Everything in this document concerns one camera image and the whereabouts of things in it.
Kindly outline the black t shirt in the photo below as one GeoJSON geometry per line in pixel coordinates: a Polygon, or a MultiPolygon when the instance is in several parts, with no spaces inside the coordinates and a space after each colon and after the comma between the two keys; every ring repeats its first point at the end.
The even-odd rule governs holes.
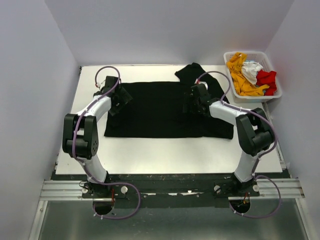
{"type": "Polygon", "coordinates": [[[175,72],[178,82],[123,83],[132,100],[118,114],[107,116],[105,137],[111,138],[221,138],[231,140],[232,124],[221,119],[183,112],[184,95],[198,77],[212,98],[224,94],[219,82],[198,64],[175,72]]]}

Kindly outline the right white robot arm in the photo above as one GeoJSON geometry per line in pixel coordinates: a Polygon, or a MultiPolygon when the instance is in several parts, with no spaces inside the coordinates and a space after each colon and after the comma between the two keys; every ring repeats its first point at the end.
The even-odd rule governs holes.
{"type": "Polygon", "coordinates": [[[253,184],[254,175],[263,154],[276,142],[276,136],[261,108],[249,110],[236,107],[223,99],[212,98],[203,83],[193,85],[184,94],[183,112],[223,120],[236,127],[242,150],[239,163],[230,182],[219,183],[215,192],[241,196],[253,184]]]}

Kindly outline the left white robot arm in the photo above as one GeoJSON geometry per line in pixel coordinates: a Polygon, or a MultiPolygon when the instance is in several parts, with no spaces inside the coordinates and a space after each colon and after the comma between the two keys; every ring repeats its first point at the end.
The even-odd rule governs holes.
{"type": "Polygon", "coordinates": [[[89,194],[104,198],[112,190],[111,179],[98,157],[98,122],[105,115],[113,117],[132,100],[115,76],[105,78],[104,87],[93,95],[92,101],[77,113],[64,117],[62,150],[75,159],[87,176],[84,188],[89,194]]]}

